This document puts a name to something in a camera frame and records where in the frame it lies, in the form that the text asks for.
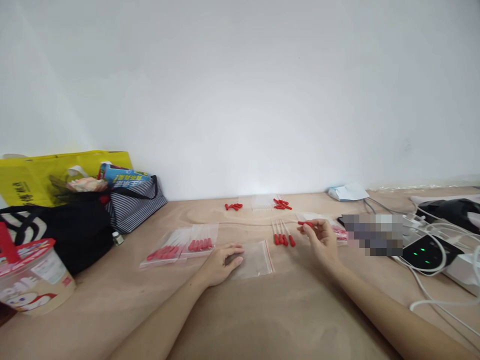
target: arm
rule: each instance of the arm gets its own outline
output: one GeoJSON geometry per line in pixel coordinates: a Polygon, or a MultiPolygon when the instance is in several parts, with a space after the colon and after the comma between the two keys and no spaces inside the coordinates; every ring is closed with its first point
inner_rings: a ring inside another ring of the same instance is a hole
{"type": "Polygon", "coordinates": [[[200,295],[206,288],[222,283],[243,261],[239,256],[225,265],[225,259],[243,252],[238,243],[213,250],[200,270],[152,312],[115,349],[110,359],[166,359],[200,295]]]}
{"type": "Polygon", "coordinates": [[[477,359],[460,343],[391,297],[360,279],[340,262],[337,237],[328,221],[312,221],[307,234],[315,257],[405,359],[477,359]]]}

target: yellow bag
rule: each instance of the yellow bag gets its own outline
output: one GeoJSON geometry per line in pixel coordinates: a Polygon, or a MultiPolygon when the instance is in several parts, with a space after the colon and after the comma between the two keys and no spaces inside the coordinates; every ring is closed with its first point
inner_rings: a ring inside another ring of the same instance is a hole
{"type": "Polygon", "coordinates": [[[67,179],[67,170],[80,166],[97,178],[102,162],[132,169],[126,151],[93,150],[60,155],[0,159],[0,194],[9,206],[61,205],[52,179],[67,179]]]}

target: small bottle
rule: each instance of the small bottle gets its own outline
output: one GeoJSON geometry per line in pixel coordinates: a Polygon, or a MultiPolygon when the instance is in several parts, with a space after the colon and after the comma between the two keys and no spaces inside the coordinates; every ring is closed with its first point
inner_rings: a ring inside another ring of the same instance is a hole
{"type": "Polygon", "coordinates": [[[124,242],[124,237],[120,235],[118,231],[113,232],[111,235],[113,236],[113,242],[115,245],[118,246],[124,242]]]}

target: plastic cup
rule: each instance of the plastic cup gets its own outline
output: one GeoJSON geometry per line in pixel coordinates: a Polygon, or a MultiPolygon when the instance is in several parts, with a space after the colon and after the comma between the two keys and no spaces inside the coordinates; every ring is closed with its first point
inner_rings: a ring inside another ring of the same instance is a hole
{"type": "Polygon", "coordinates": [[[21,261],[9,264],[0,253],[0,302],[30,316],[46,314],[73,294],[74,278],[54,250],[55,240],[17,247],[21,261]]]}

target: red straw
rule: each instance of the red straw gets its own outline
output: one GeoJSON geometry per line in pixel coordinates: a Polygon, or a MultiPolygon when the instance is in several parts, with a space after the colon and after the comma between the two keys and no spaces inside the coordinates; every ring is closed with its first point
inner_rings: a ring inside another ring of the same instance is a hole
{"type": "Polygon", "coordinates": [[[15,264],[22,260],[4,222],[0,222],[0,249],[9,264],[15,264]]]}

